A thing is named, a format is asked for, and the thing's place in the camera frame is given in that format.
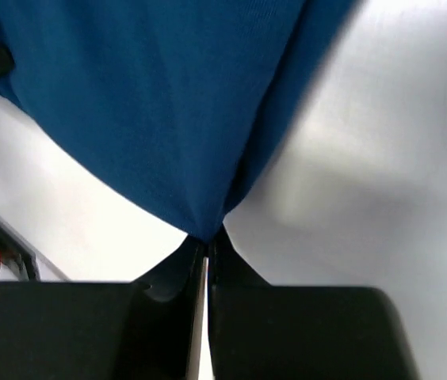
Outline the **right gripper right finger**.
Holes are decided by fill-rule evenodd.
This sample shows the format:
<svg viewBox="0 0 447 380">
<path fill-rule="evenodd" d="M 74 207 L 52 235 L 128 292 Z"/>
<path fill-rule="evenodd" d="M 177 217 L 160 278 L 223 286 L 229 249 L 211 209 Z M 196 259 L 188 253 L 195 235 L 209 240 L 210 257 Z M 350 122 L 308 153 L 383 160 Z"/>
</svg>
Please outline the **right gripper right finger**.
<svg viewBox="0 0 447 380">
<path fill-rule="evenodd" d="M 248 341 L 246 323 L 254 312 L 248 302 L 257 290 L 271 286 L 235 250 L 226 231 L 208 246 L 208 342 L 216 379 L 232 379 L 239 340 Z"/>
</svg>

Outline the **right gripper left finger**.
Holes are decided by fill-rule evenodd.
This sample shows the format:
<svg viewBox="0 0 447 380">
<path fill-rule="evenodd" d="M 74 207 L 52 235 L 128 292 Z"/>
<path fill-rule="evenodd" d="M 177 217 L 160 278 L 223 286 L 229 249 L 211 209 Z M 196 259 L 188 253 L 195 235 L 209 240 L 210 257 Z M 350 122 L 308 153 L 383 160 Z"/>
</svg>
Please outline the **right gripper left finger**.
<svg viewBox="0 0 447 380">
<path fill-rule="evenodd" d="M 204 280 L 204 247 L 192 237 L 137 280 L 135 379 L 197 376 Z"/>
</svg>

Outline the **blue printed t shirt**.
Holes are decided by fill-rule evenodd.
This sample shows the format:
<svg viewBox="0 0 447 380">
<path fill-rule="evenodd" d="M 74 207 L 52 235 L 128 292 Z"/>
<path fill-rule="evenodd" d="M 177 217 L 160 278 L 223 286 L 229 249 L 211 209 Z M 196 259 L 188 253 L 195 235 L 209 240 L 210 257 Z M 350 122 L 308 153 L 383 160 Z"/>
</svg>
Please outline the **blue printed t shirt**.
<svg viewBox="0 0 447 380">
<path fill-rule="evenodd" d="M 212 240 L 354 1 L 0 1 L 0 95 L 94 176 Z"/>
</svg>

